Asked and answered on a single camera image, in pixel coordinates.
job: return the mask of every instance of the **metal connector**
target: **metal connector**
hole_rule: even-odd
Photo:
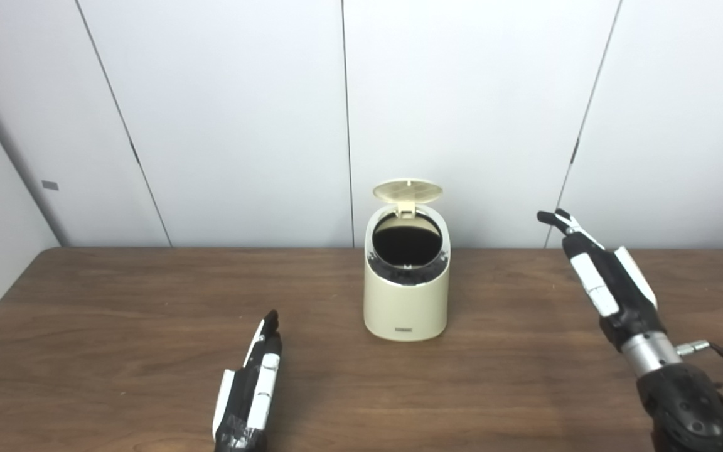
[[[637,378],[660,367],[682,363],[674,344],[660,331],[632,336],[621,346],[621,353]]]
[[[684,343],[677,346],[677,355],[680,357],[686,357],[687,355],[692,355],[700,350],[705,350],[707,347],[710,347],[710,343],[706,340]]]

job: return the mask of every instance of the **metal cylinder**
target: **metal cylinder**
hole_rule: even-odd
[[[632,336],[621,346],[621,353],[637,378],[668,364],[682,362],[668,336],[659,331]]]

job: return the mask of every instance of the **small gray tag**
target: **small gray tag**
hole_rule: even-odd
[[[47,190],[57,190],[57,191],[60,190],[60,189],[58,188],[58,183],[57,183],[57,182],[51,182],[51,181],[48,181],[48,180],[42,180],[42,181],[41,181],[41,186],[43,186],[43,188],[46,188]]]

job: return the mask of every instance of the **panel seam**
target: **panel seam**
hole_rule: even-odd
[[[144,178],[144,185],[146,185],[147,191],[149,192],[149,198],[152,200],[153,206],[155,207],[155,214],[158,215],[158,220],[161,222],[161,228],[163,228],[163,234],[166,235],[166,241],[169,243],[169,246],[172,245],[172,240],[169,238],[169,231],[166,230],[166,223],[164,223],[163,216],[161,215],[161,209],[158,208],[158,203],[155,200],[155,194],[153,194],[153,189],[151,186],[149,186],[149,180],[147,180],[147,174],[144,172],[144,166],[141,165],[141,160],[138,158],[138,152],[136,151],[135,145],[133,145],[132,136],[130,135],[130,130],[127,128],[127,122],[124,120],[124,114],[121,112],[121,106],[119,106],[119,101],[115,97],[115,92],[113,92],[113,85],[111,85],[110,77],[108,77],[108,72],[105,71],[104,63],[102,62],[102,57],[100,56],[100,50],[97,48],[97,43],[94,42],[94,35],[91,34],[91,28],[88,26],[88,20],[85,18],[85,14],[83,13],[83,7],[80,5],[80,0],[74,0],[75,5],[77,5],[77,11],[80,12],[80,18],[83,19],[83,25],[85,26],[85,32],[88,34],[88,40],[91,41],[91,47],[94,49],[94,55],[97,56],[97,63],[100,65],[100,69],[102,70],[102,75],[105,78],[105,82],[108,85],[108,91],[111,94],[111,98],[113,100],[113,105],[115,105],[115,111],[117,111],[119,115],[119,119],[121,121],[121,126],[124,128],[124,134],[127,135],[127,141],[130,145],[130,148],[132,149],[132,155],[136,158],[136,163],[138,164],[138,169],[141,170],[141,177]]]
[[[356,246],[356,221],[353,219],[353,160],[350,155],[350,101],[348,99],[348,49],[345,43],[345,0],[342,9],[342,63],[345,70],[345,132],[348,136],[348,183],[350,186],[350,246]]]
[[[606,59],[606,55],[608,55],[608,50],[610,49],[610,42],[612,41],[613,32],[615,32],[615,23],[618,22],[618,16],[621,12],[621,5],[623,4],[623,0],[619,0],[618,6],[615,8],[615,15],[613,16],[613,22],[610,25],[610,33],[608,34],[608,40],[606,40],[606,43],[604,44],[604,51],[602,51],[602,59],[599,61],[599,68],[596,70],[596,77],[593,80],[593,88],[591,88],[591,94],[587,98],[587,105],[585,106],[585,113],[582,115],[582,123],[579,125],[579,132],[576,134],[576,143],[574,143],[574,151],[571,152],[570,156],[570,163],[568,164],[568,169],[565,171],[565,178],[562,180],[562,187],[560,188],[560,195],[557,197],[557,205],[554,207],[554,209],[560,208],[560,203],[562,203],[562,195],[565,193],[565,186],[568,184],[568,176],[570,176],[570,170],[574,166],[574,160],[576,158],[577,152],[579,152],[579,141],[582,139],[582,131],[585,130],[585,123],[587,121],[587,116],[591,112],[591,105],[593,104],[593,97],[596,92],[597,86],[599,86],[599,79],[602,75],[602,68],[604,67],[604,60]],[[549,246],[549,239],[551,238],[551,226],[549,226],[549,231],[547,234],[545,234],[545,243],[543,244],[543,248],[548,248]]]

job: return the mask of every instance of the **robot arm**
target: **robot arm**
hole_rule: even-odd
[[[609,252],[562,209],[539,212],[537,220],[565,234],[562,248],[599,312],[602,332],[638,378],[655,450],[723,452],[723,395],[680,357],[709,344],[671,344],[654,292],[625,248]]]
[[[282,352],[278,312],[271,311],[255,330],[244,366],[226,370],[213,414],[215,452],[265,452],[272,393]]]

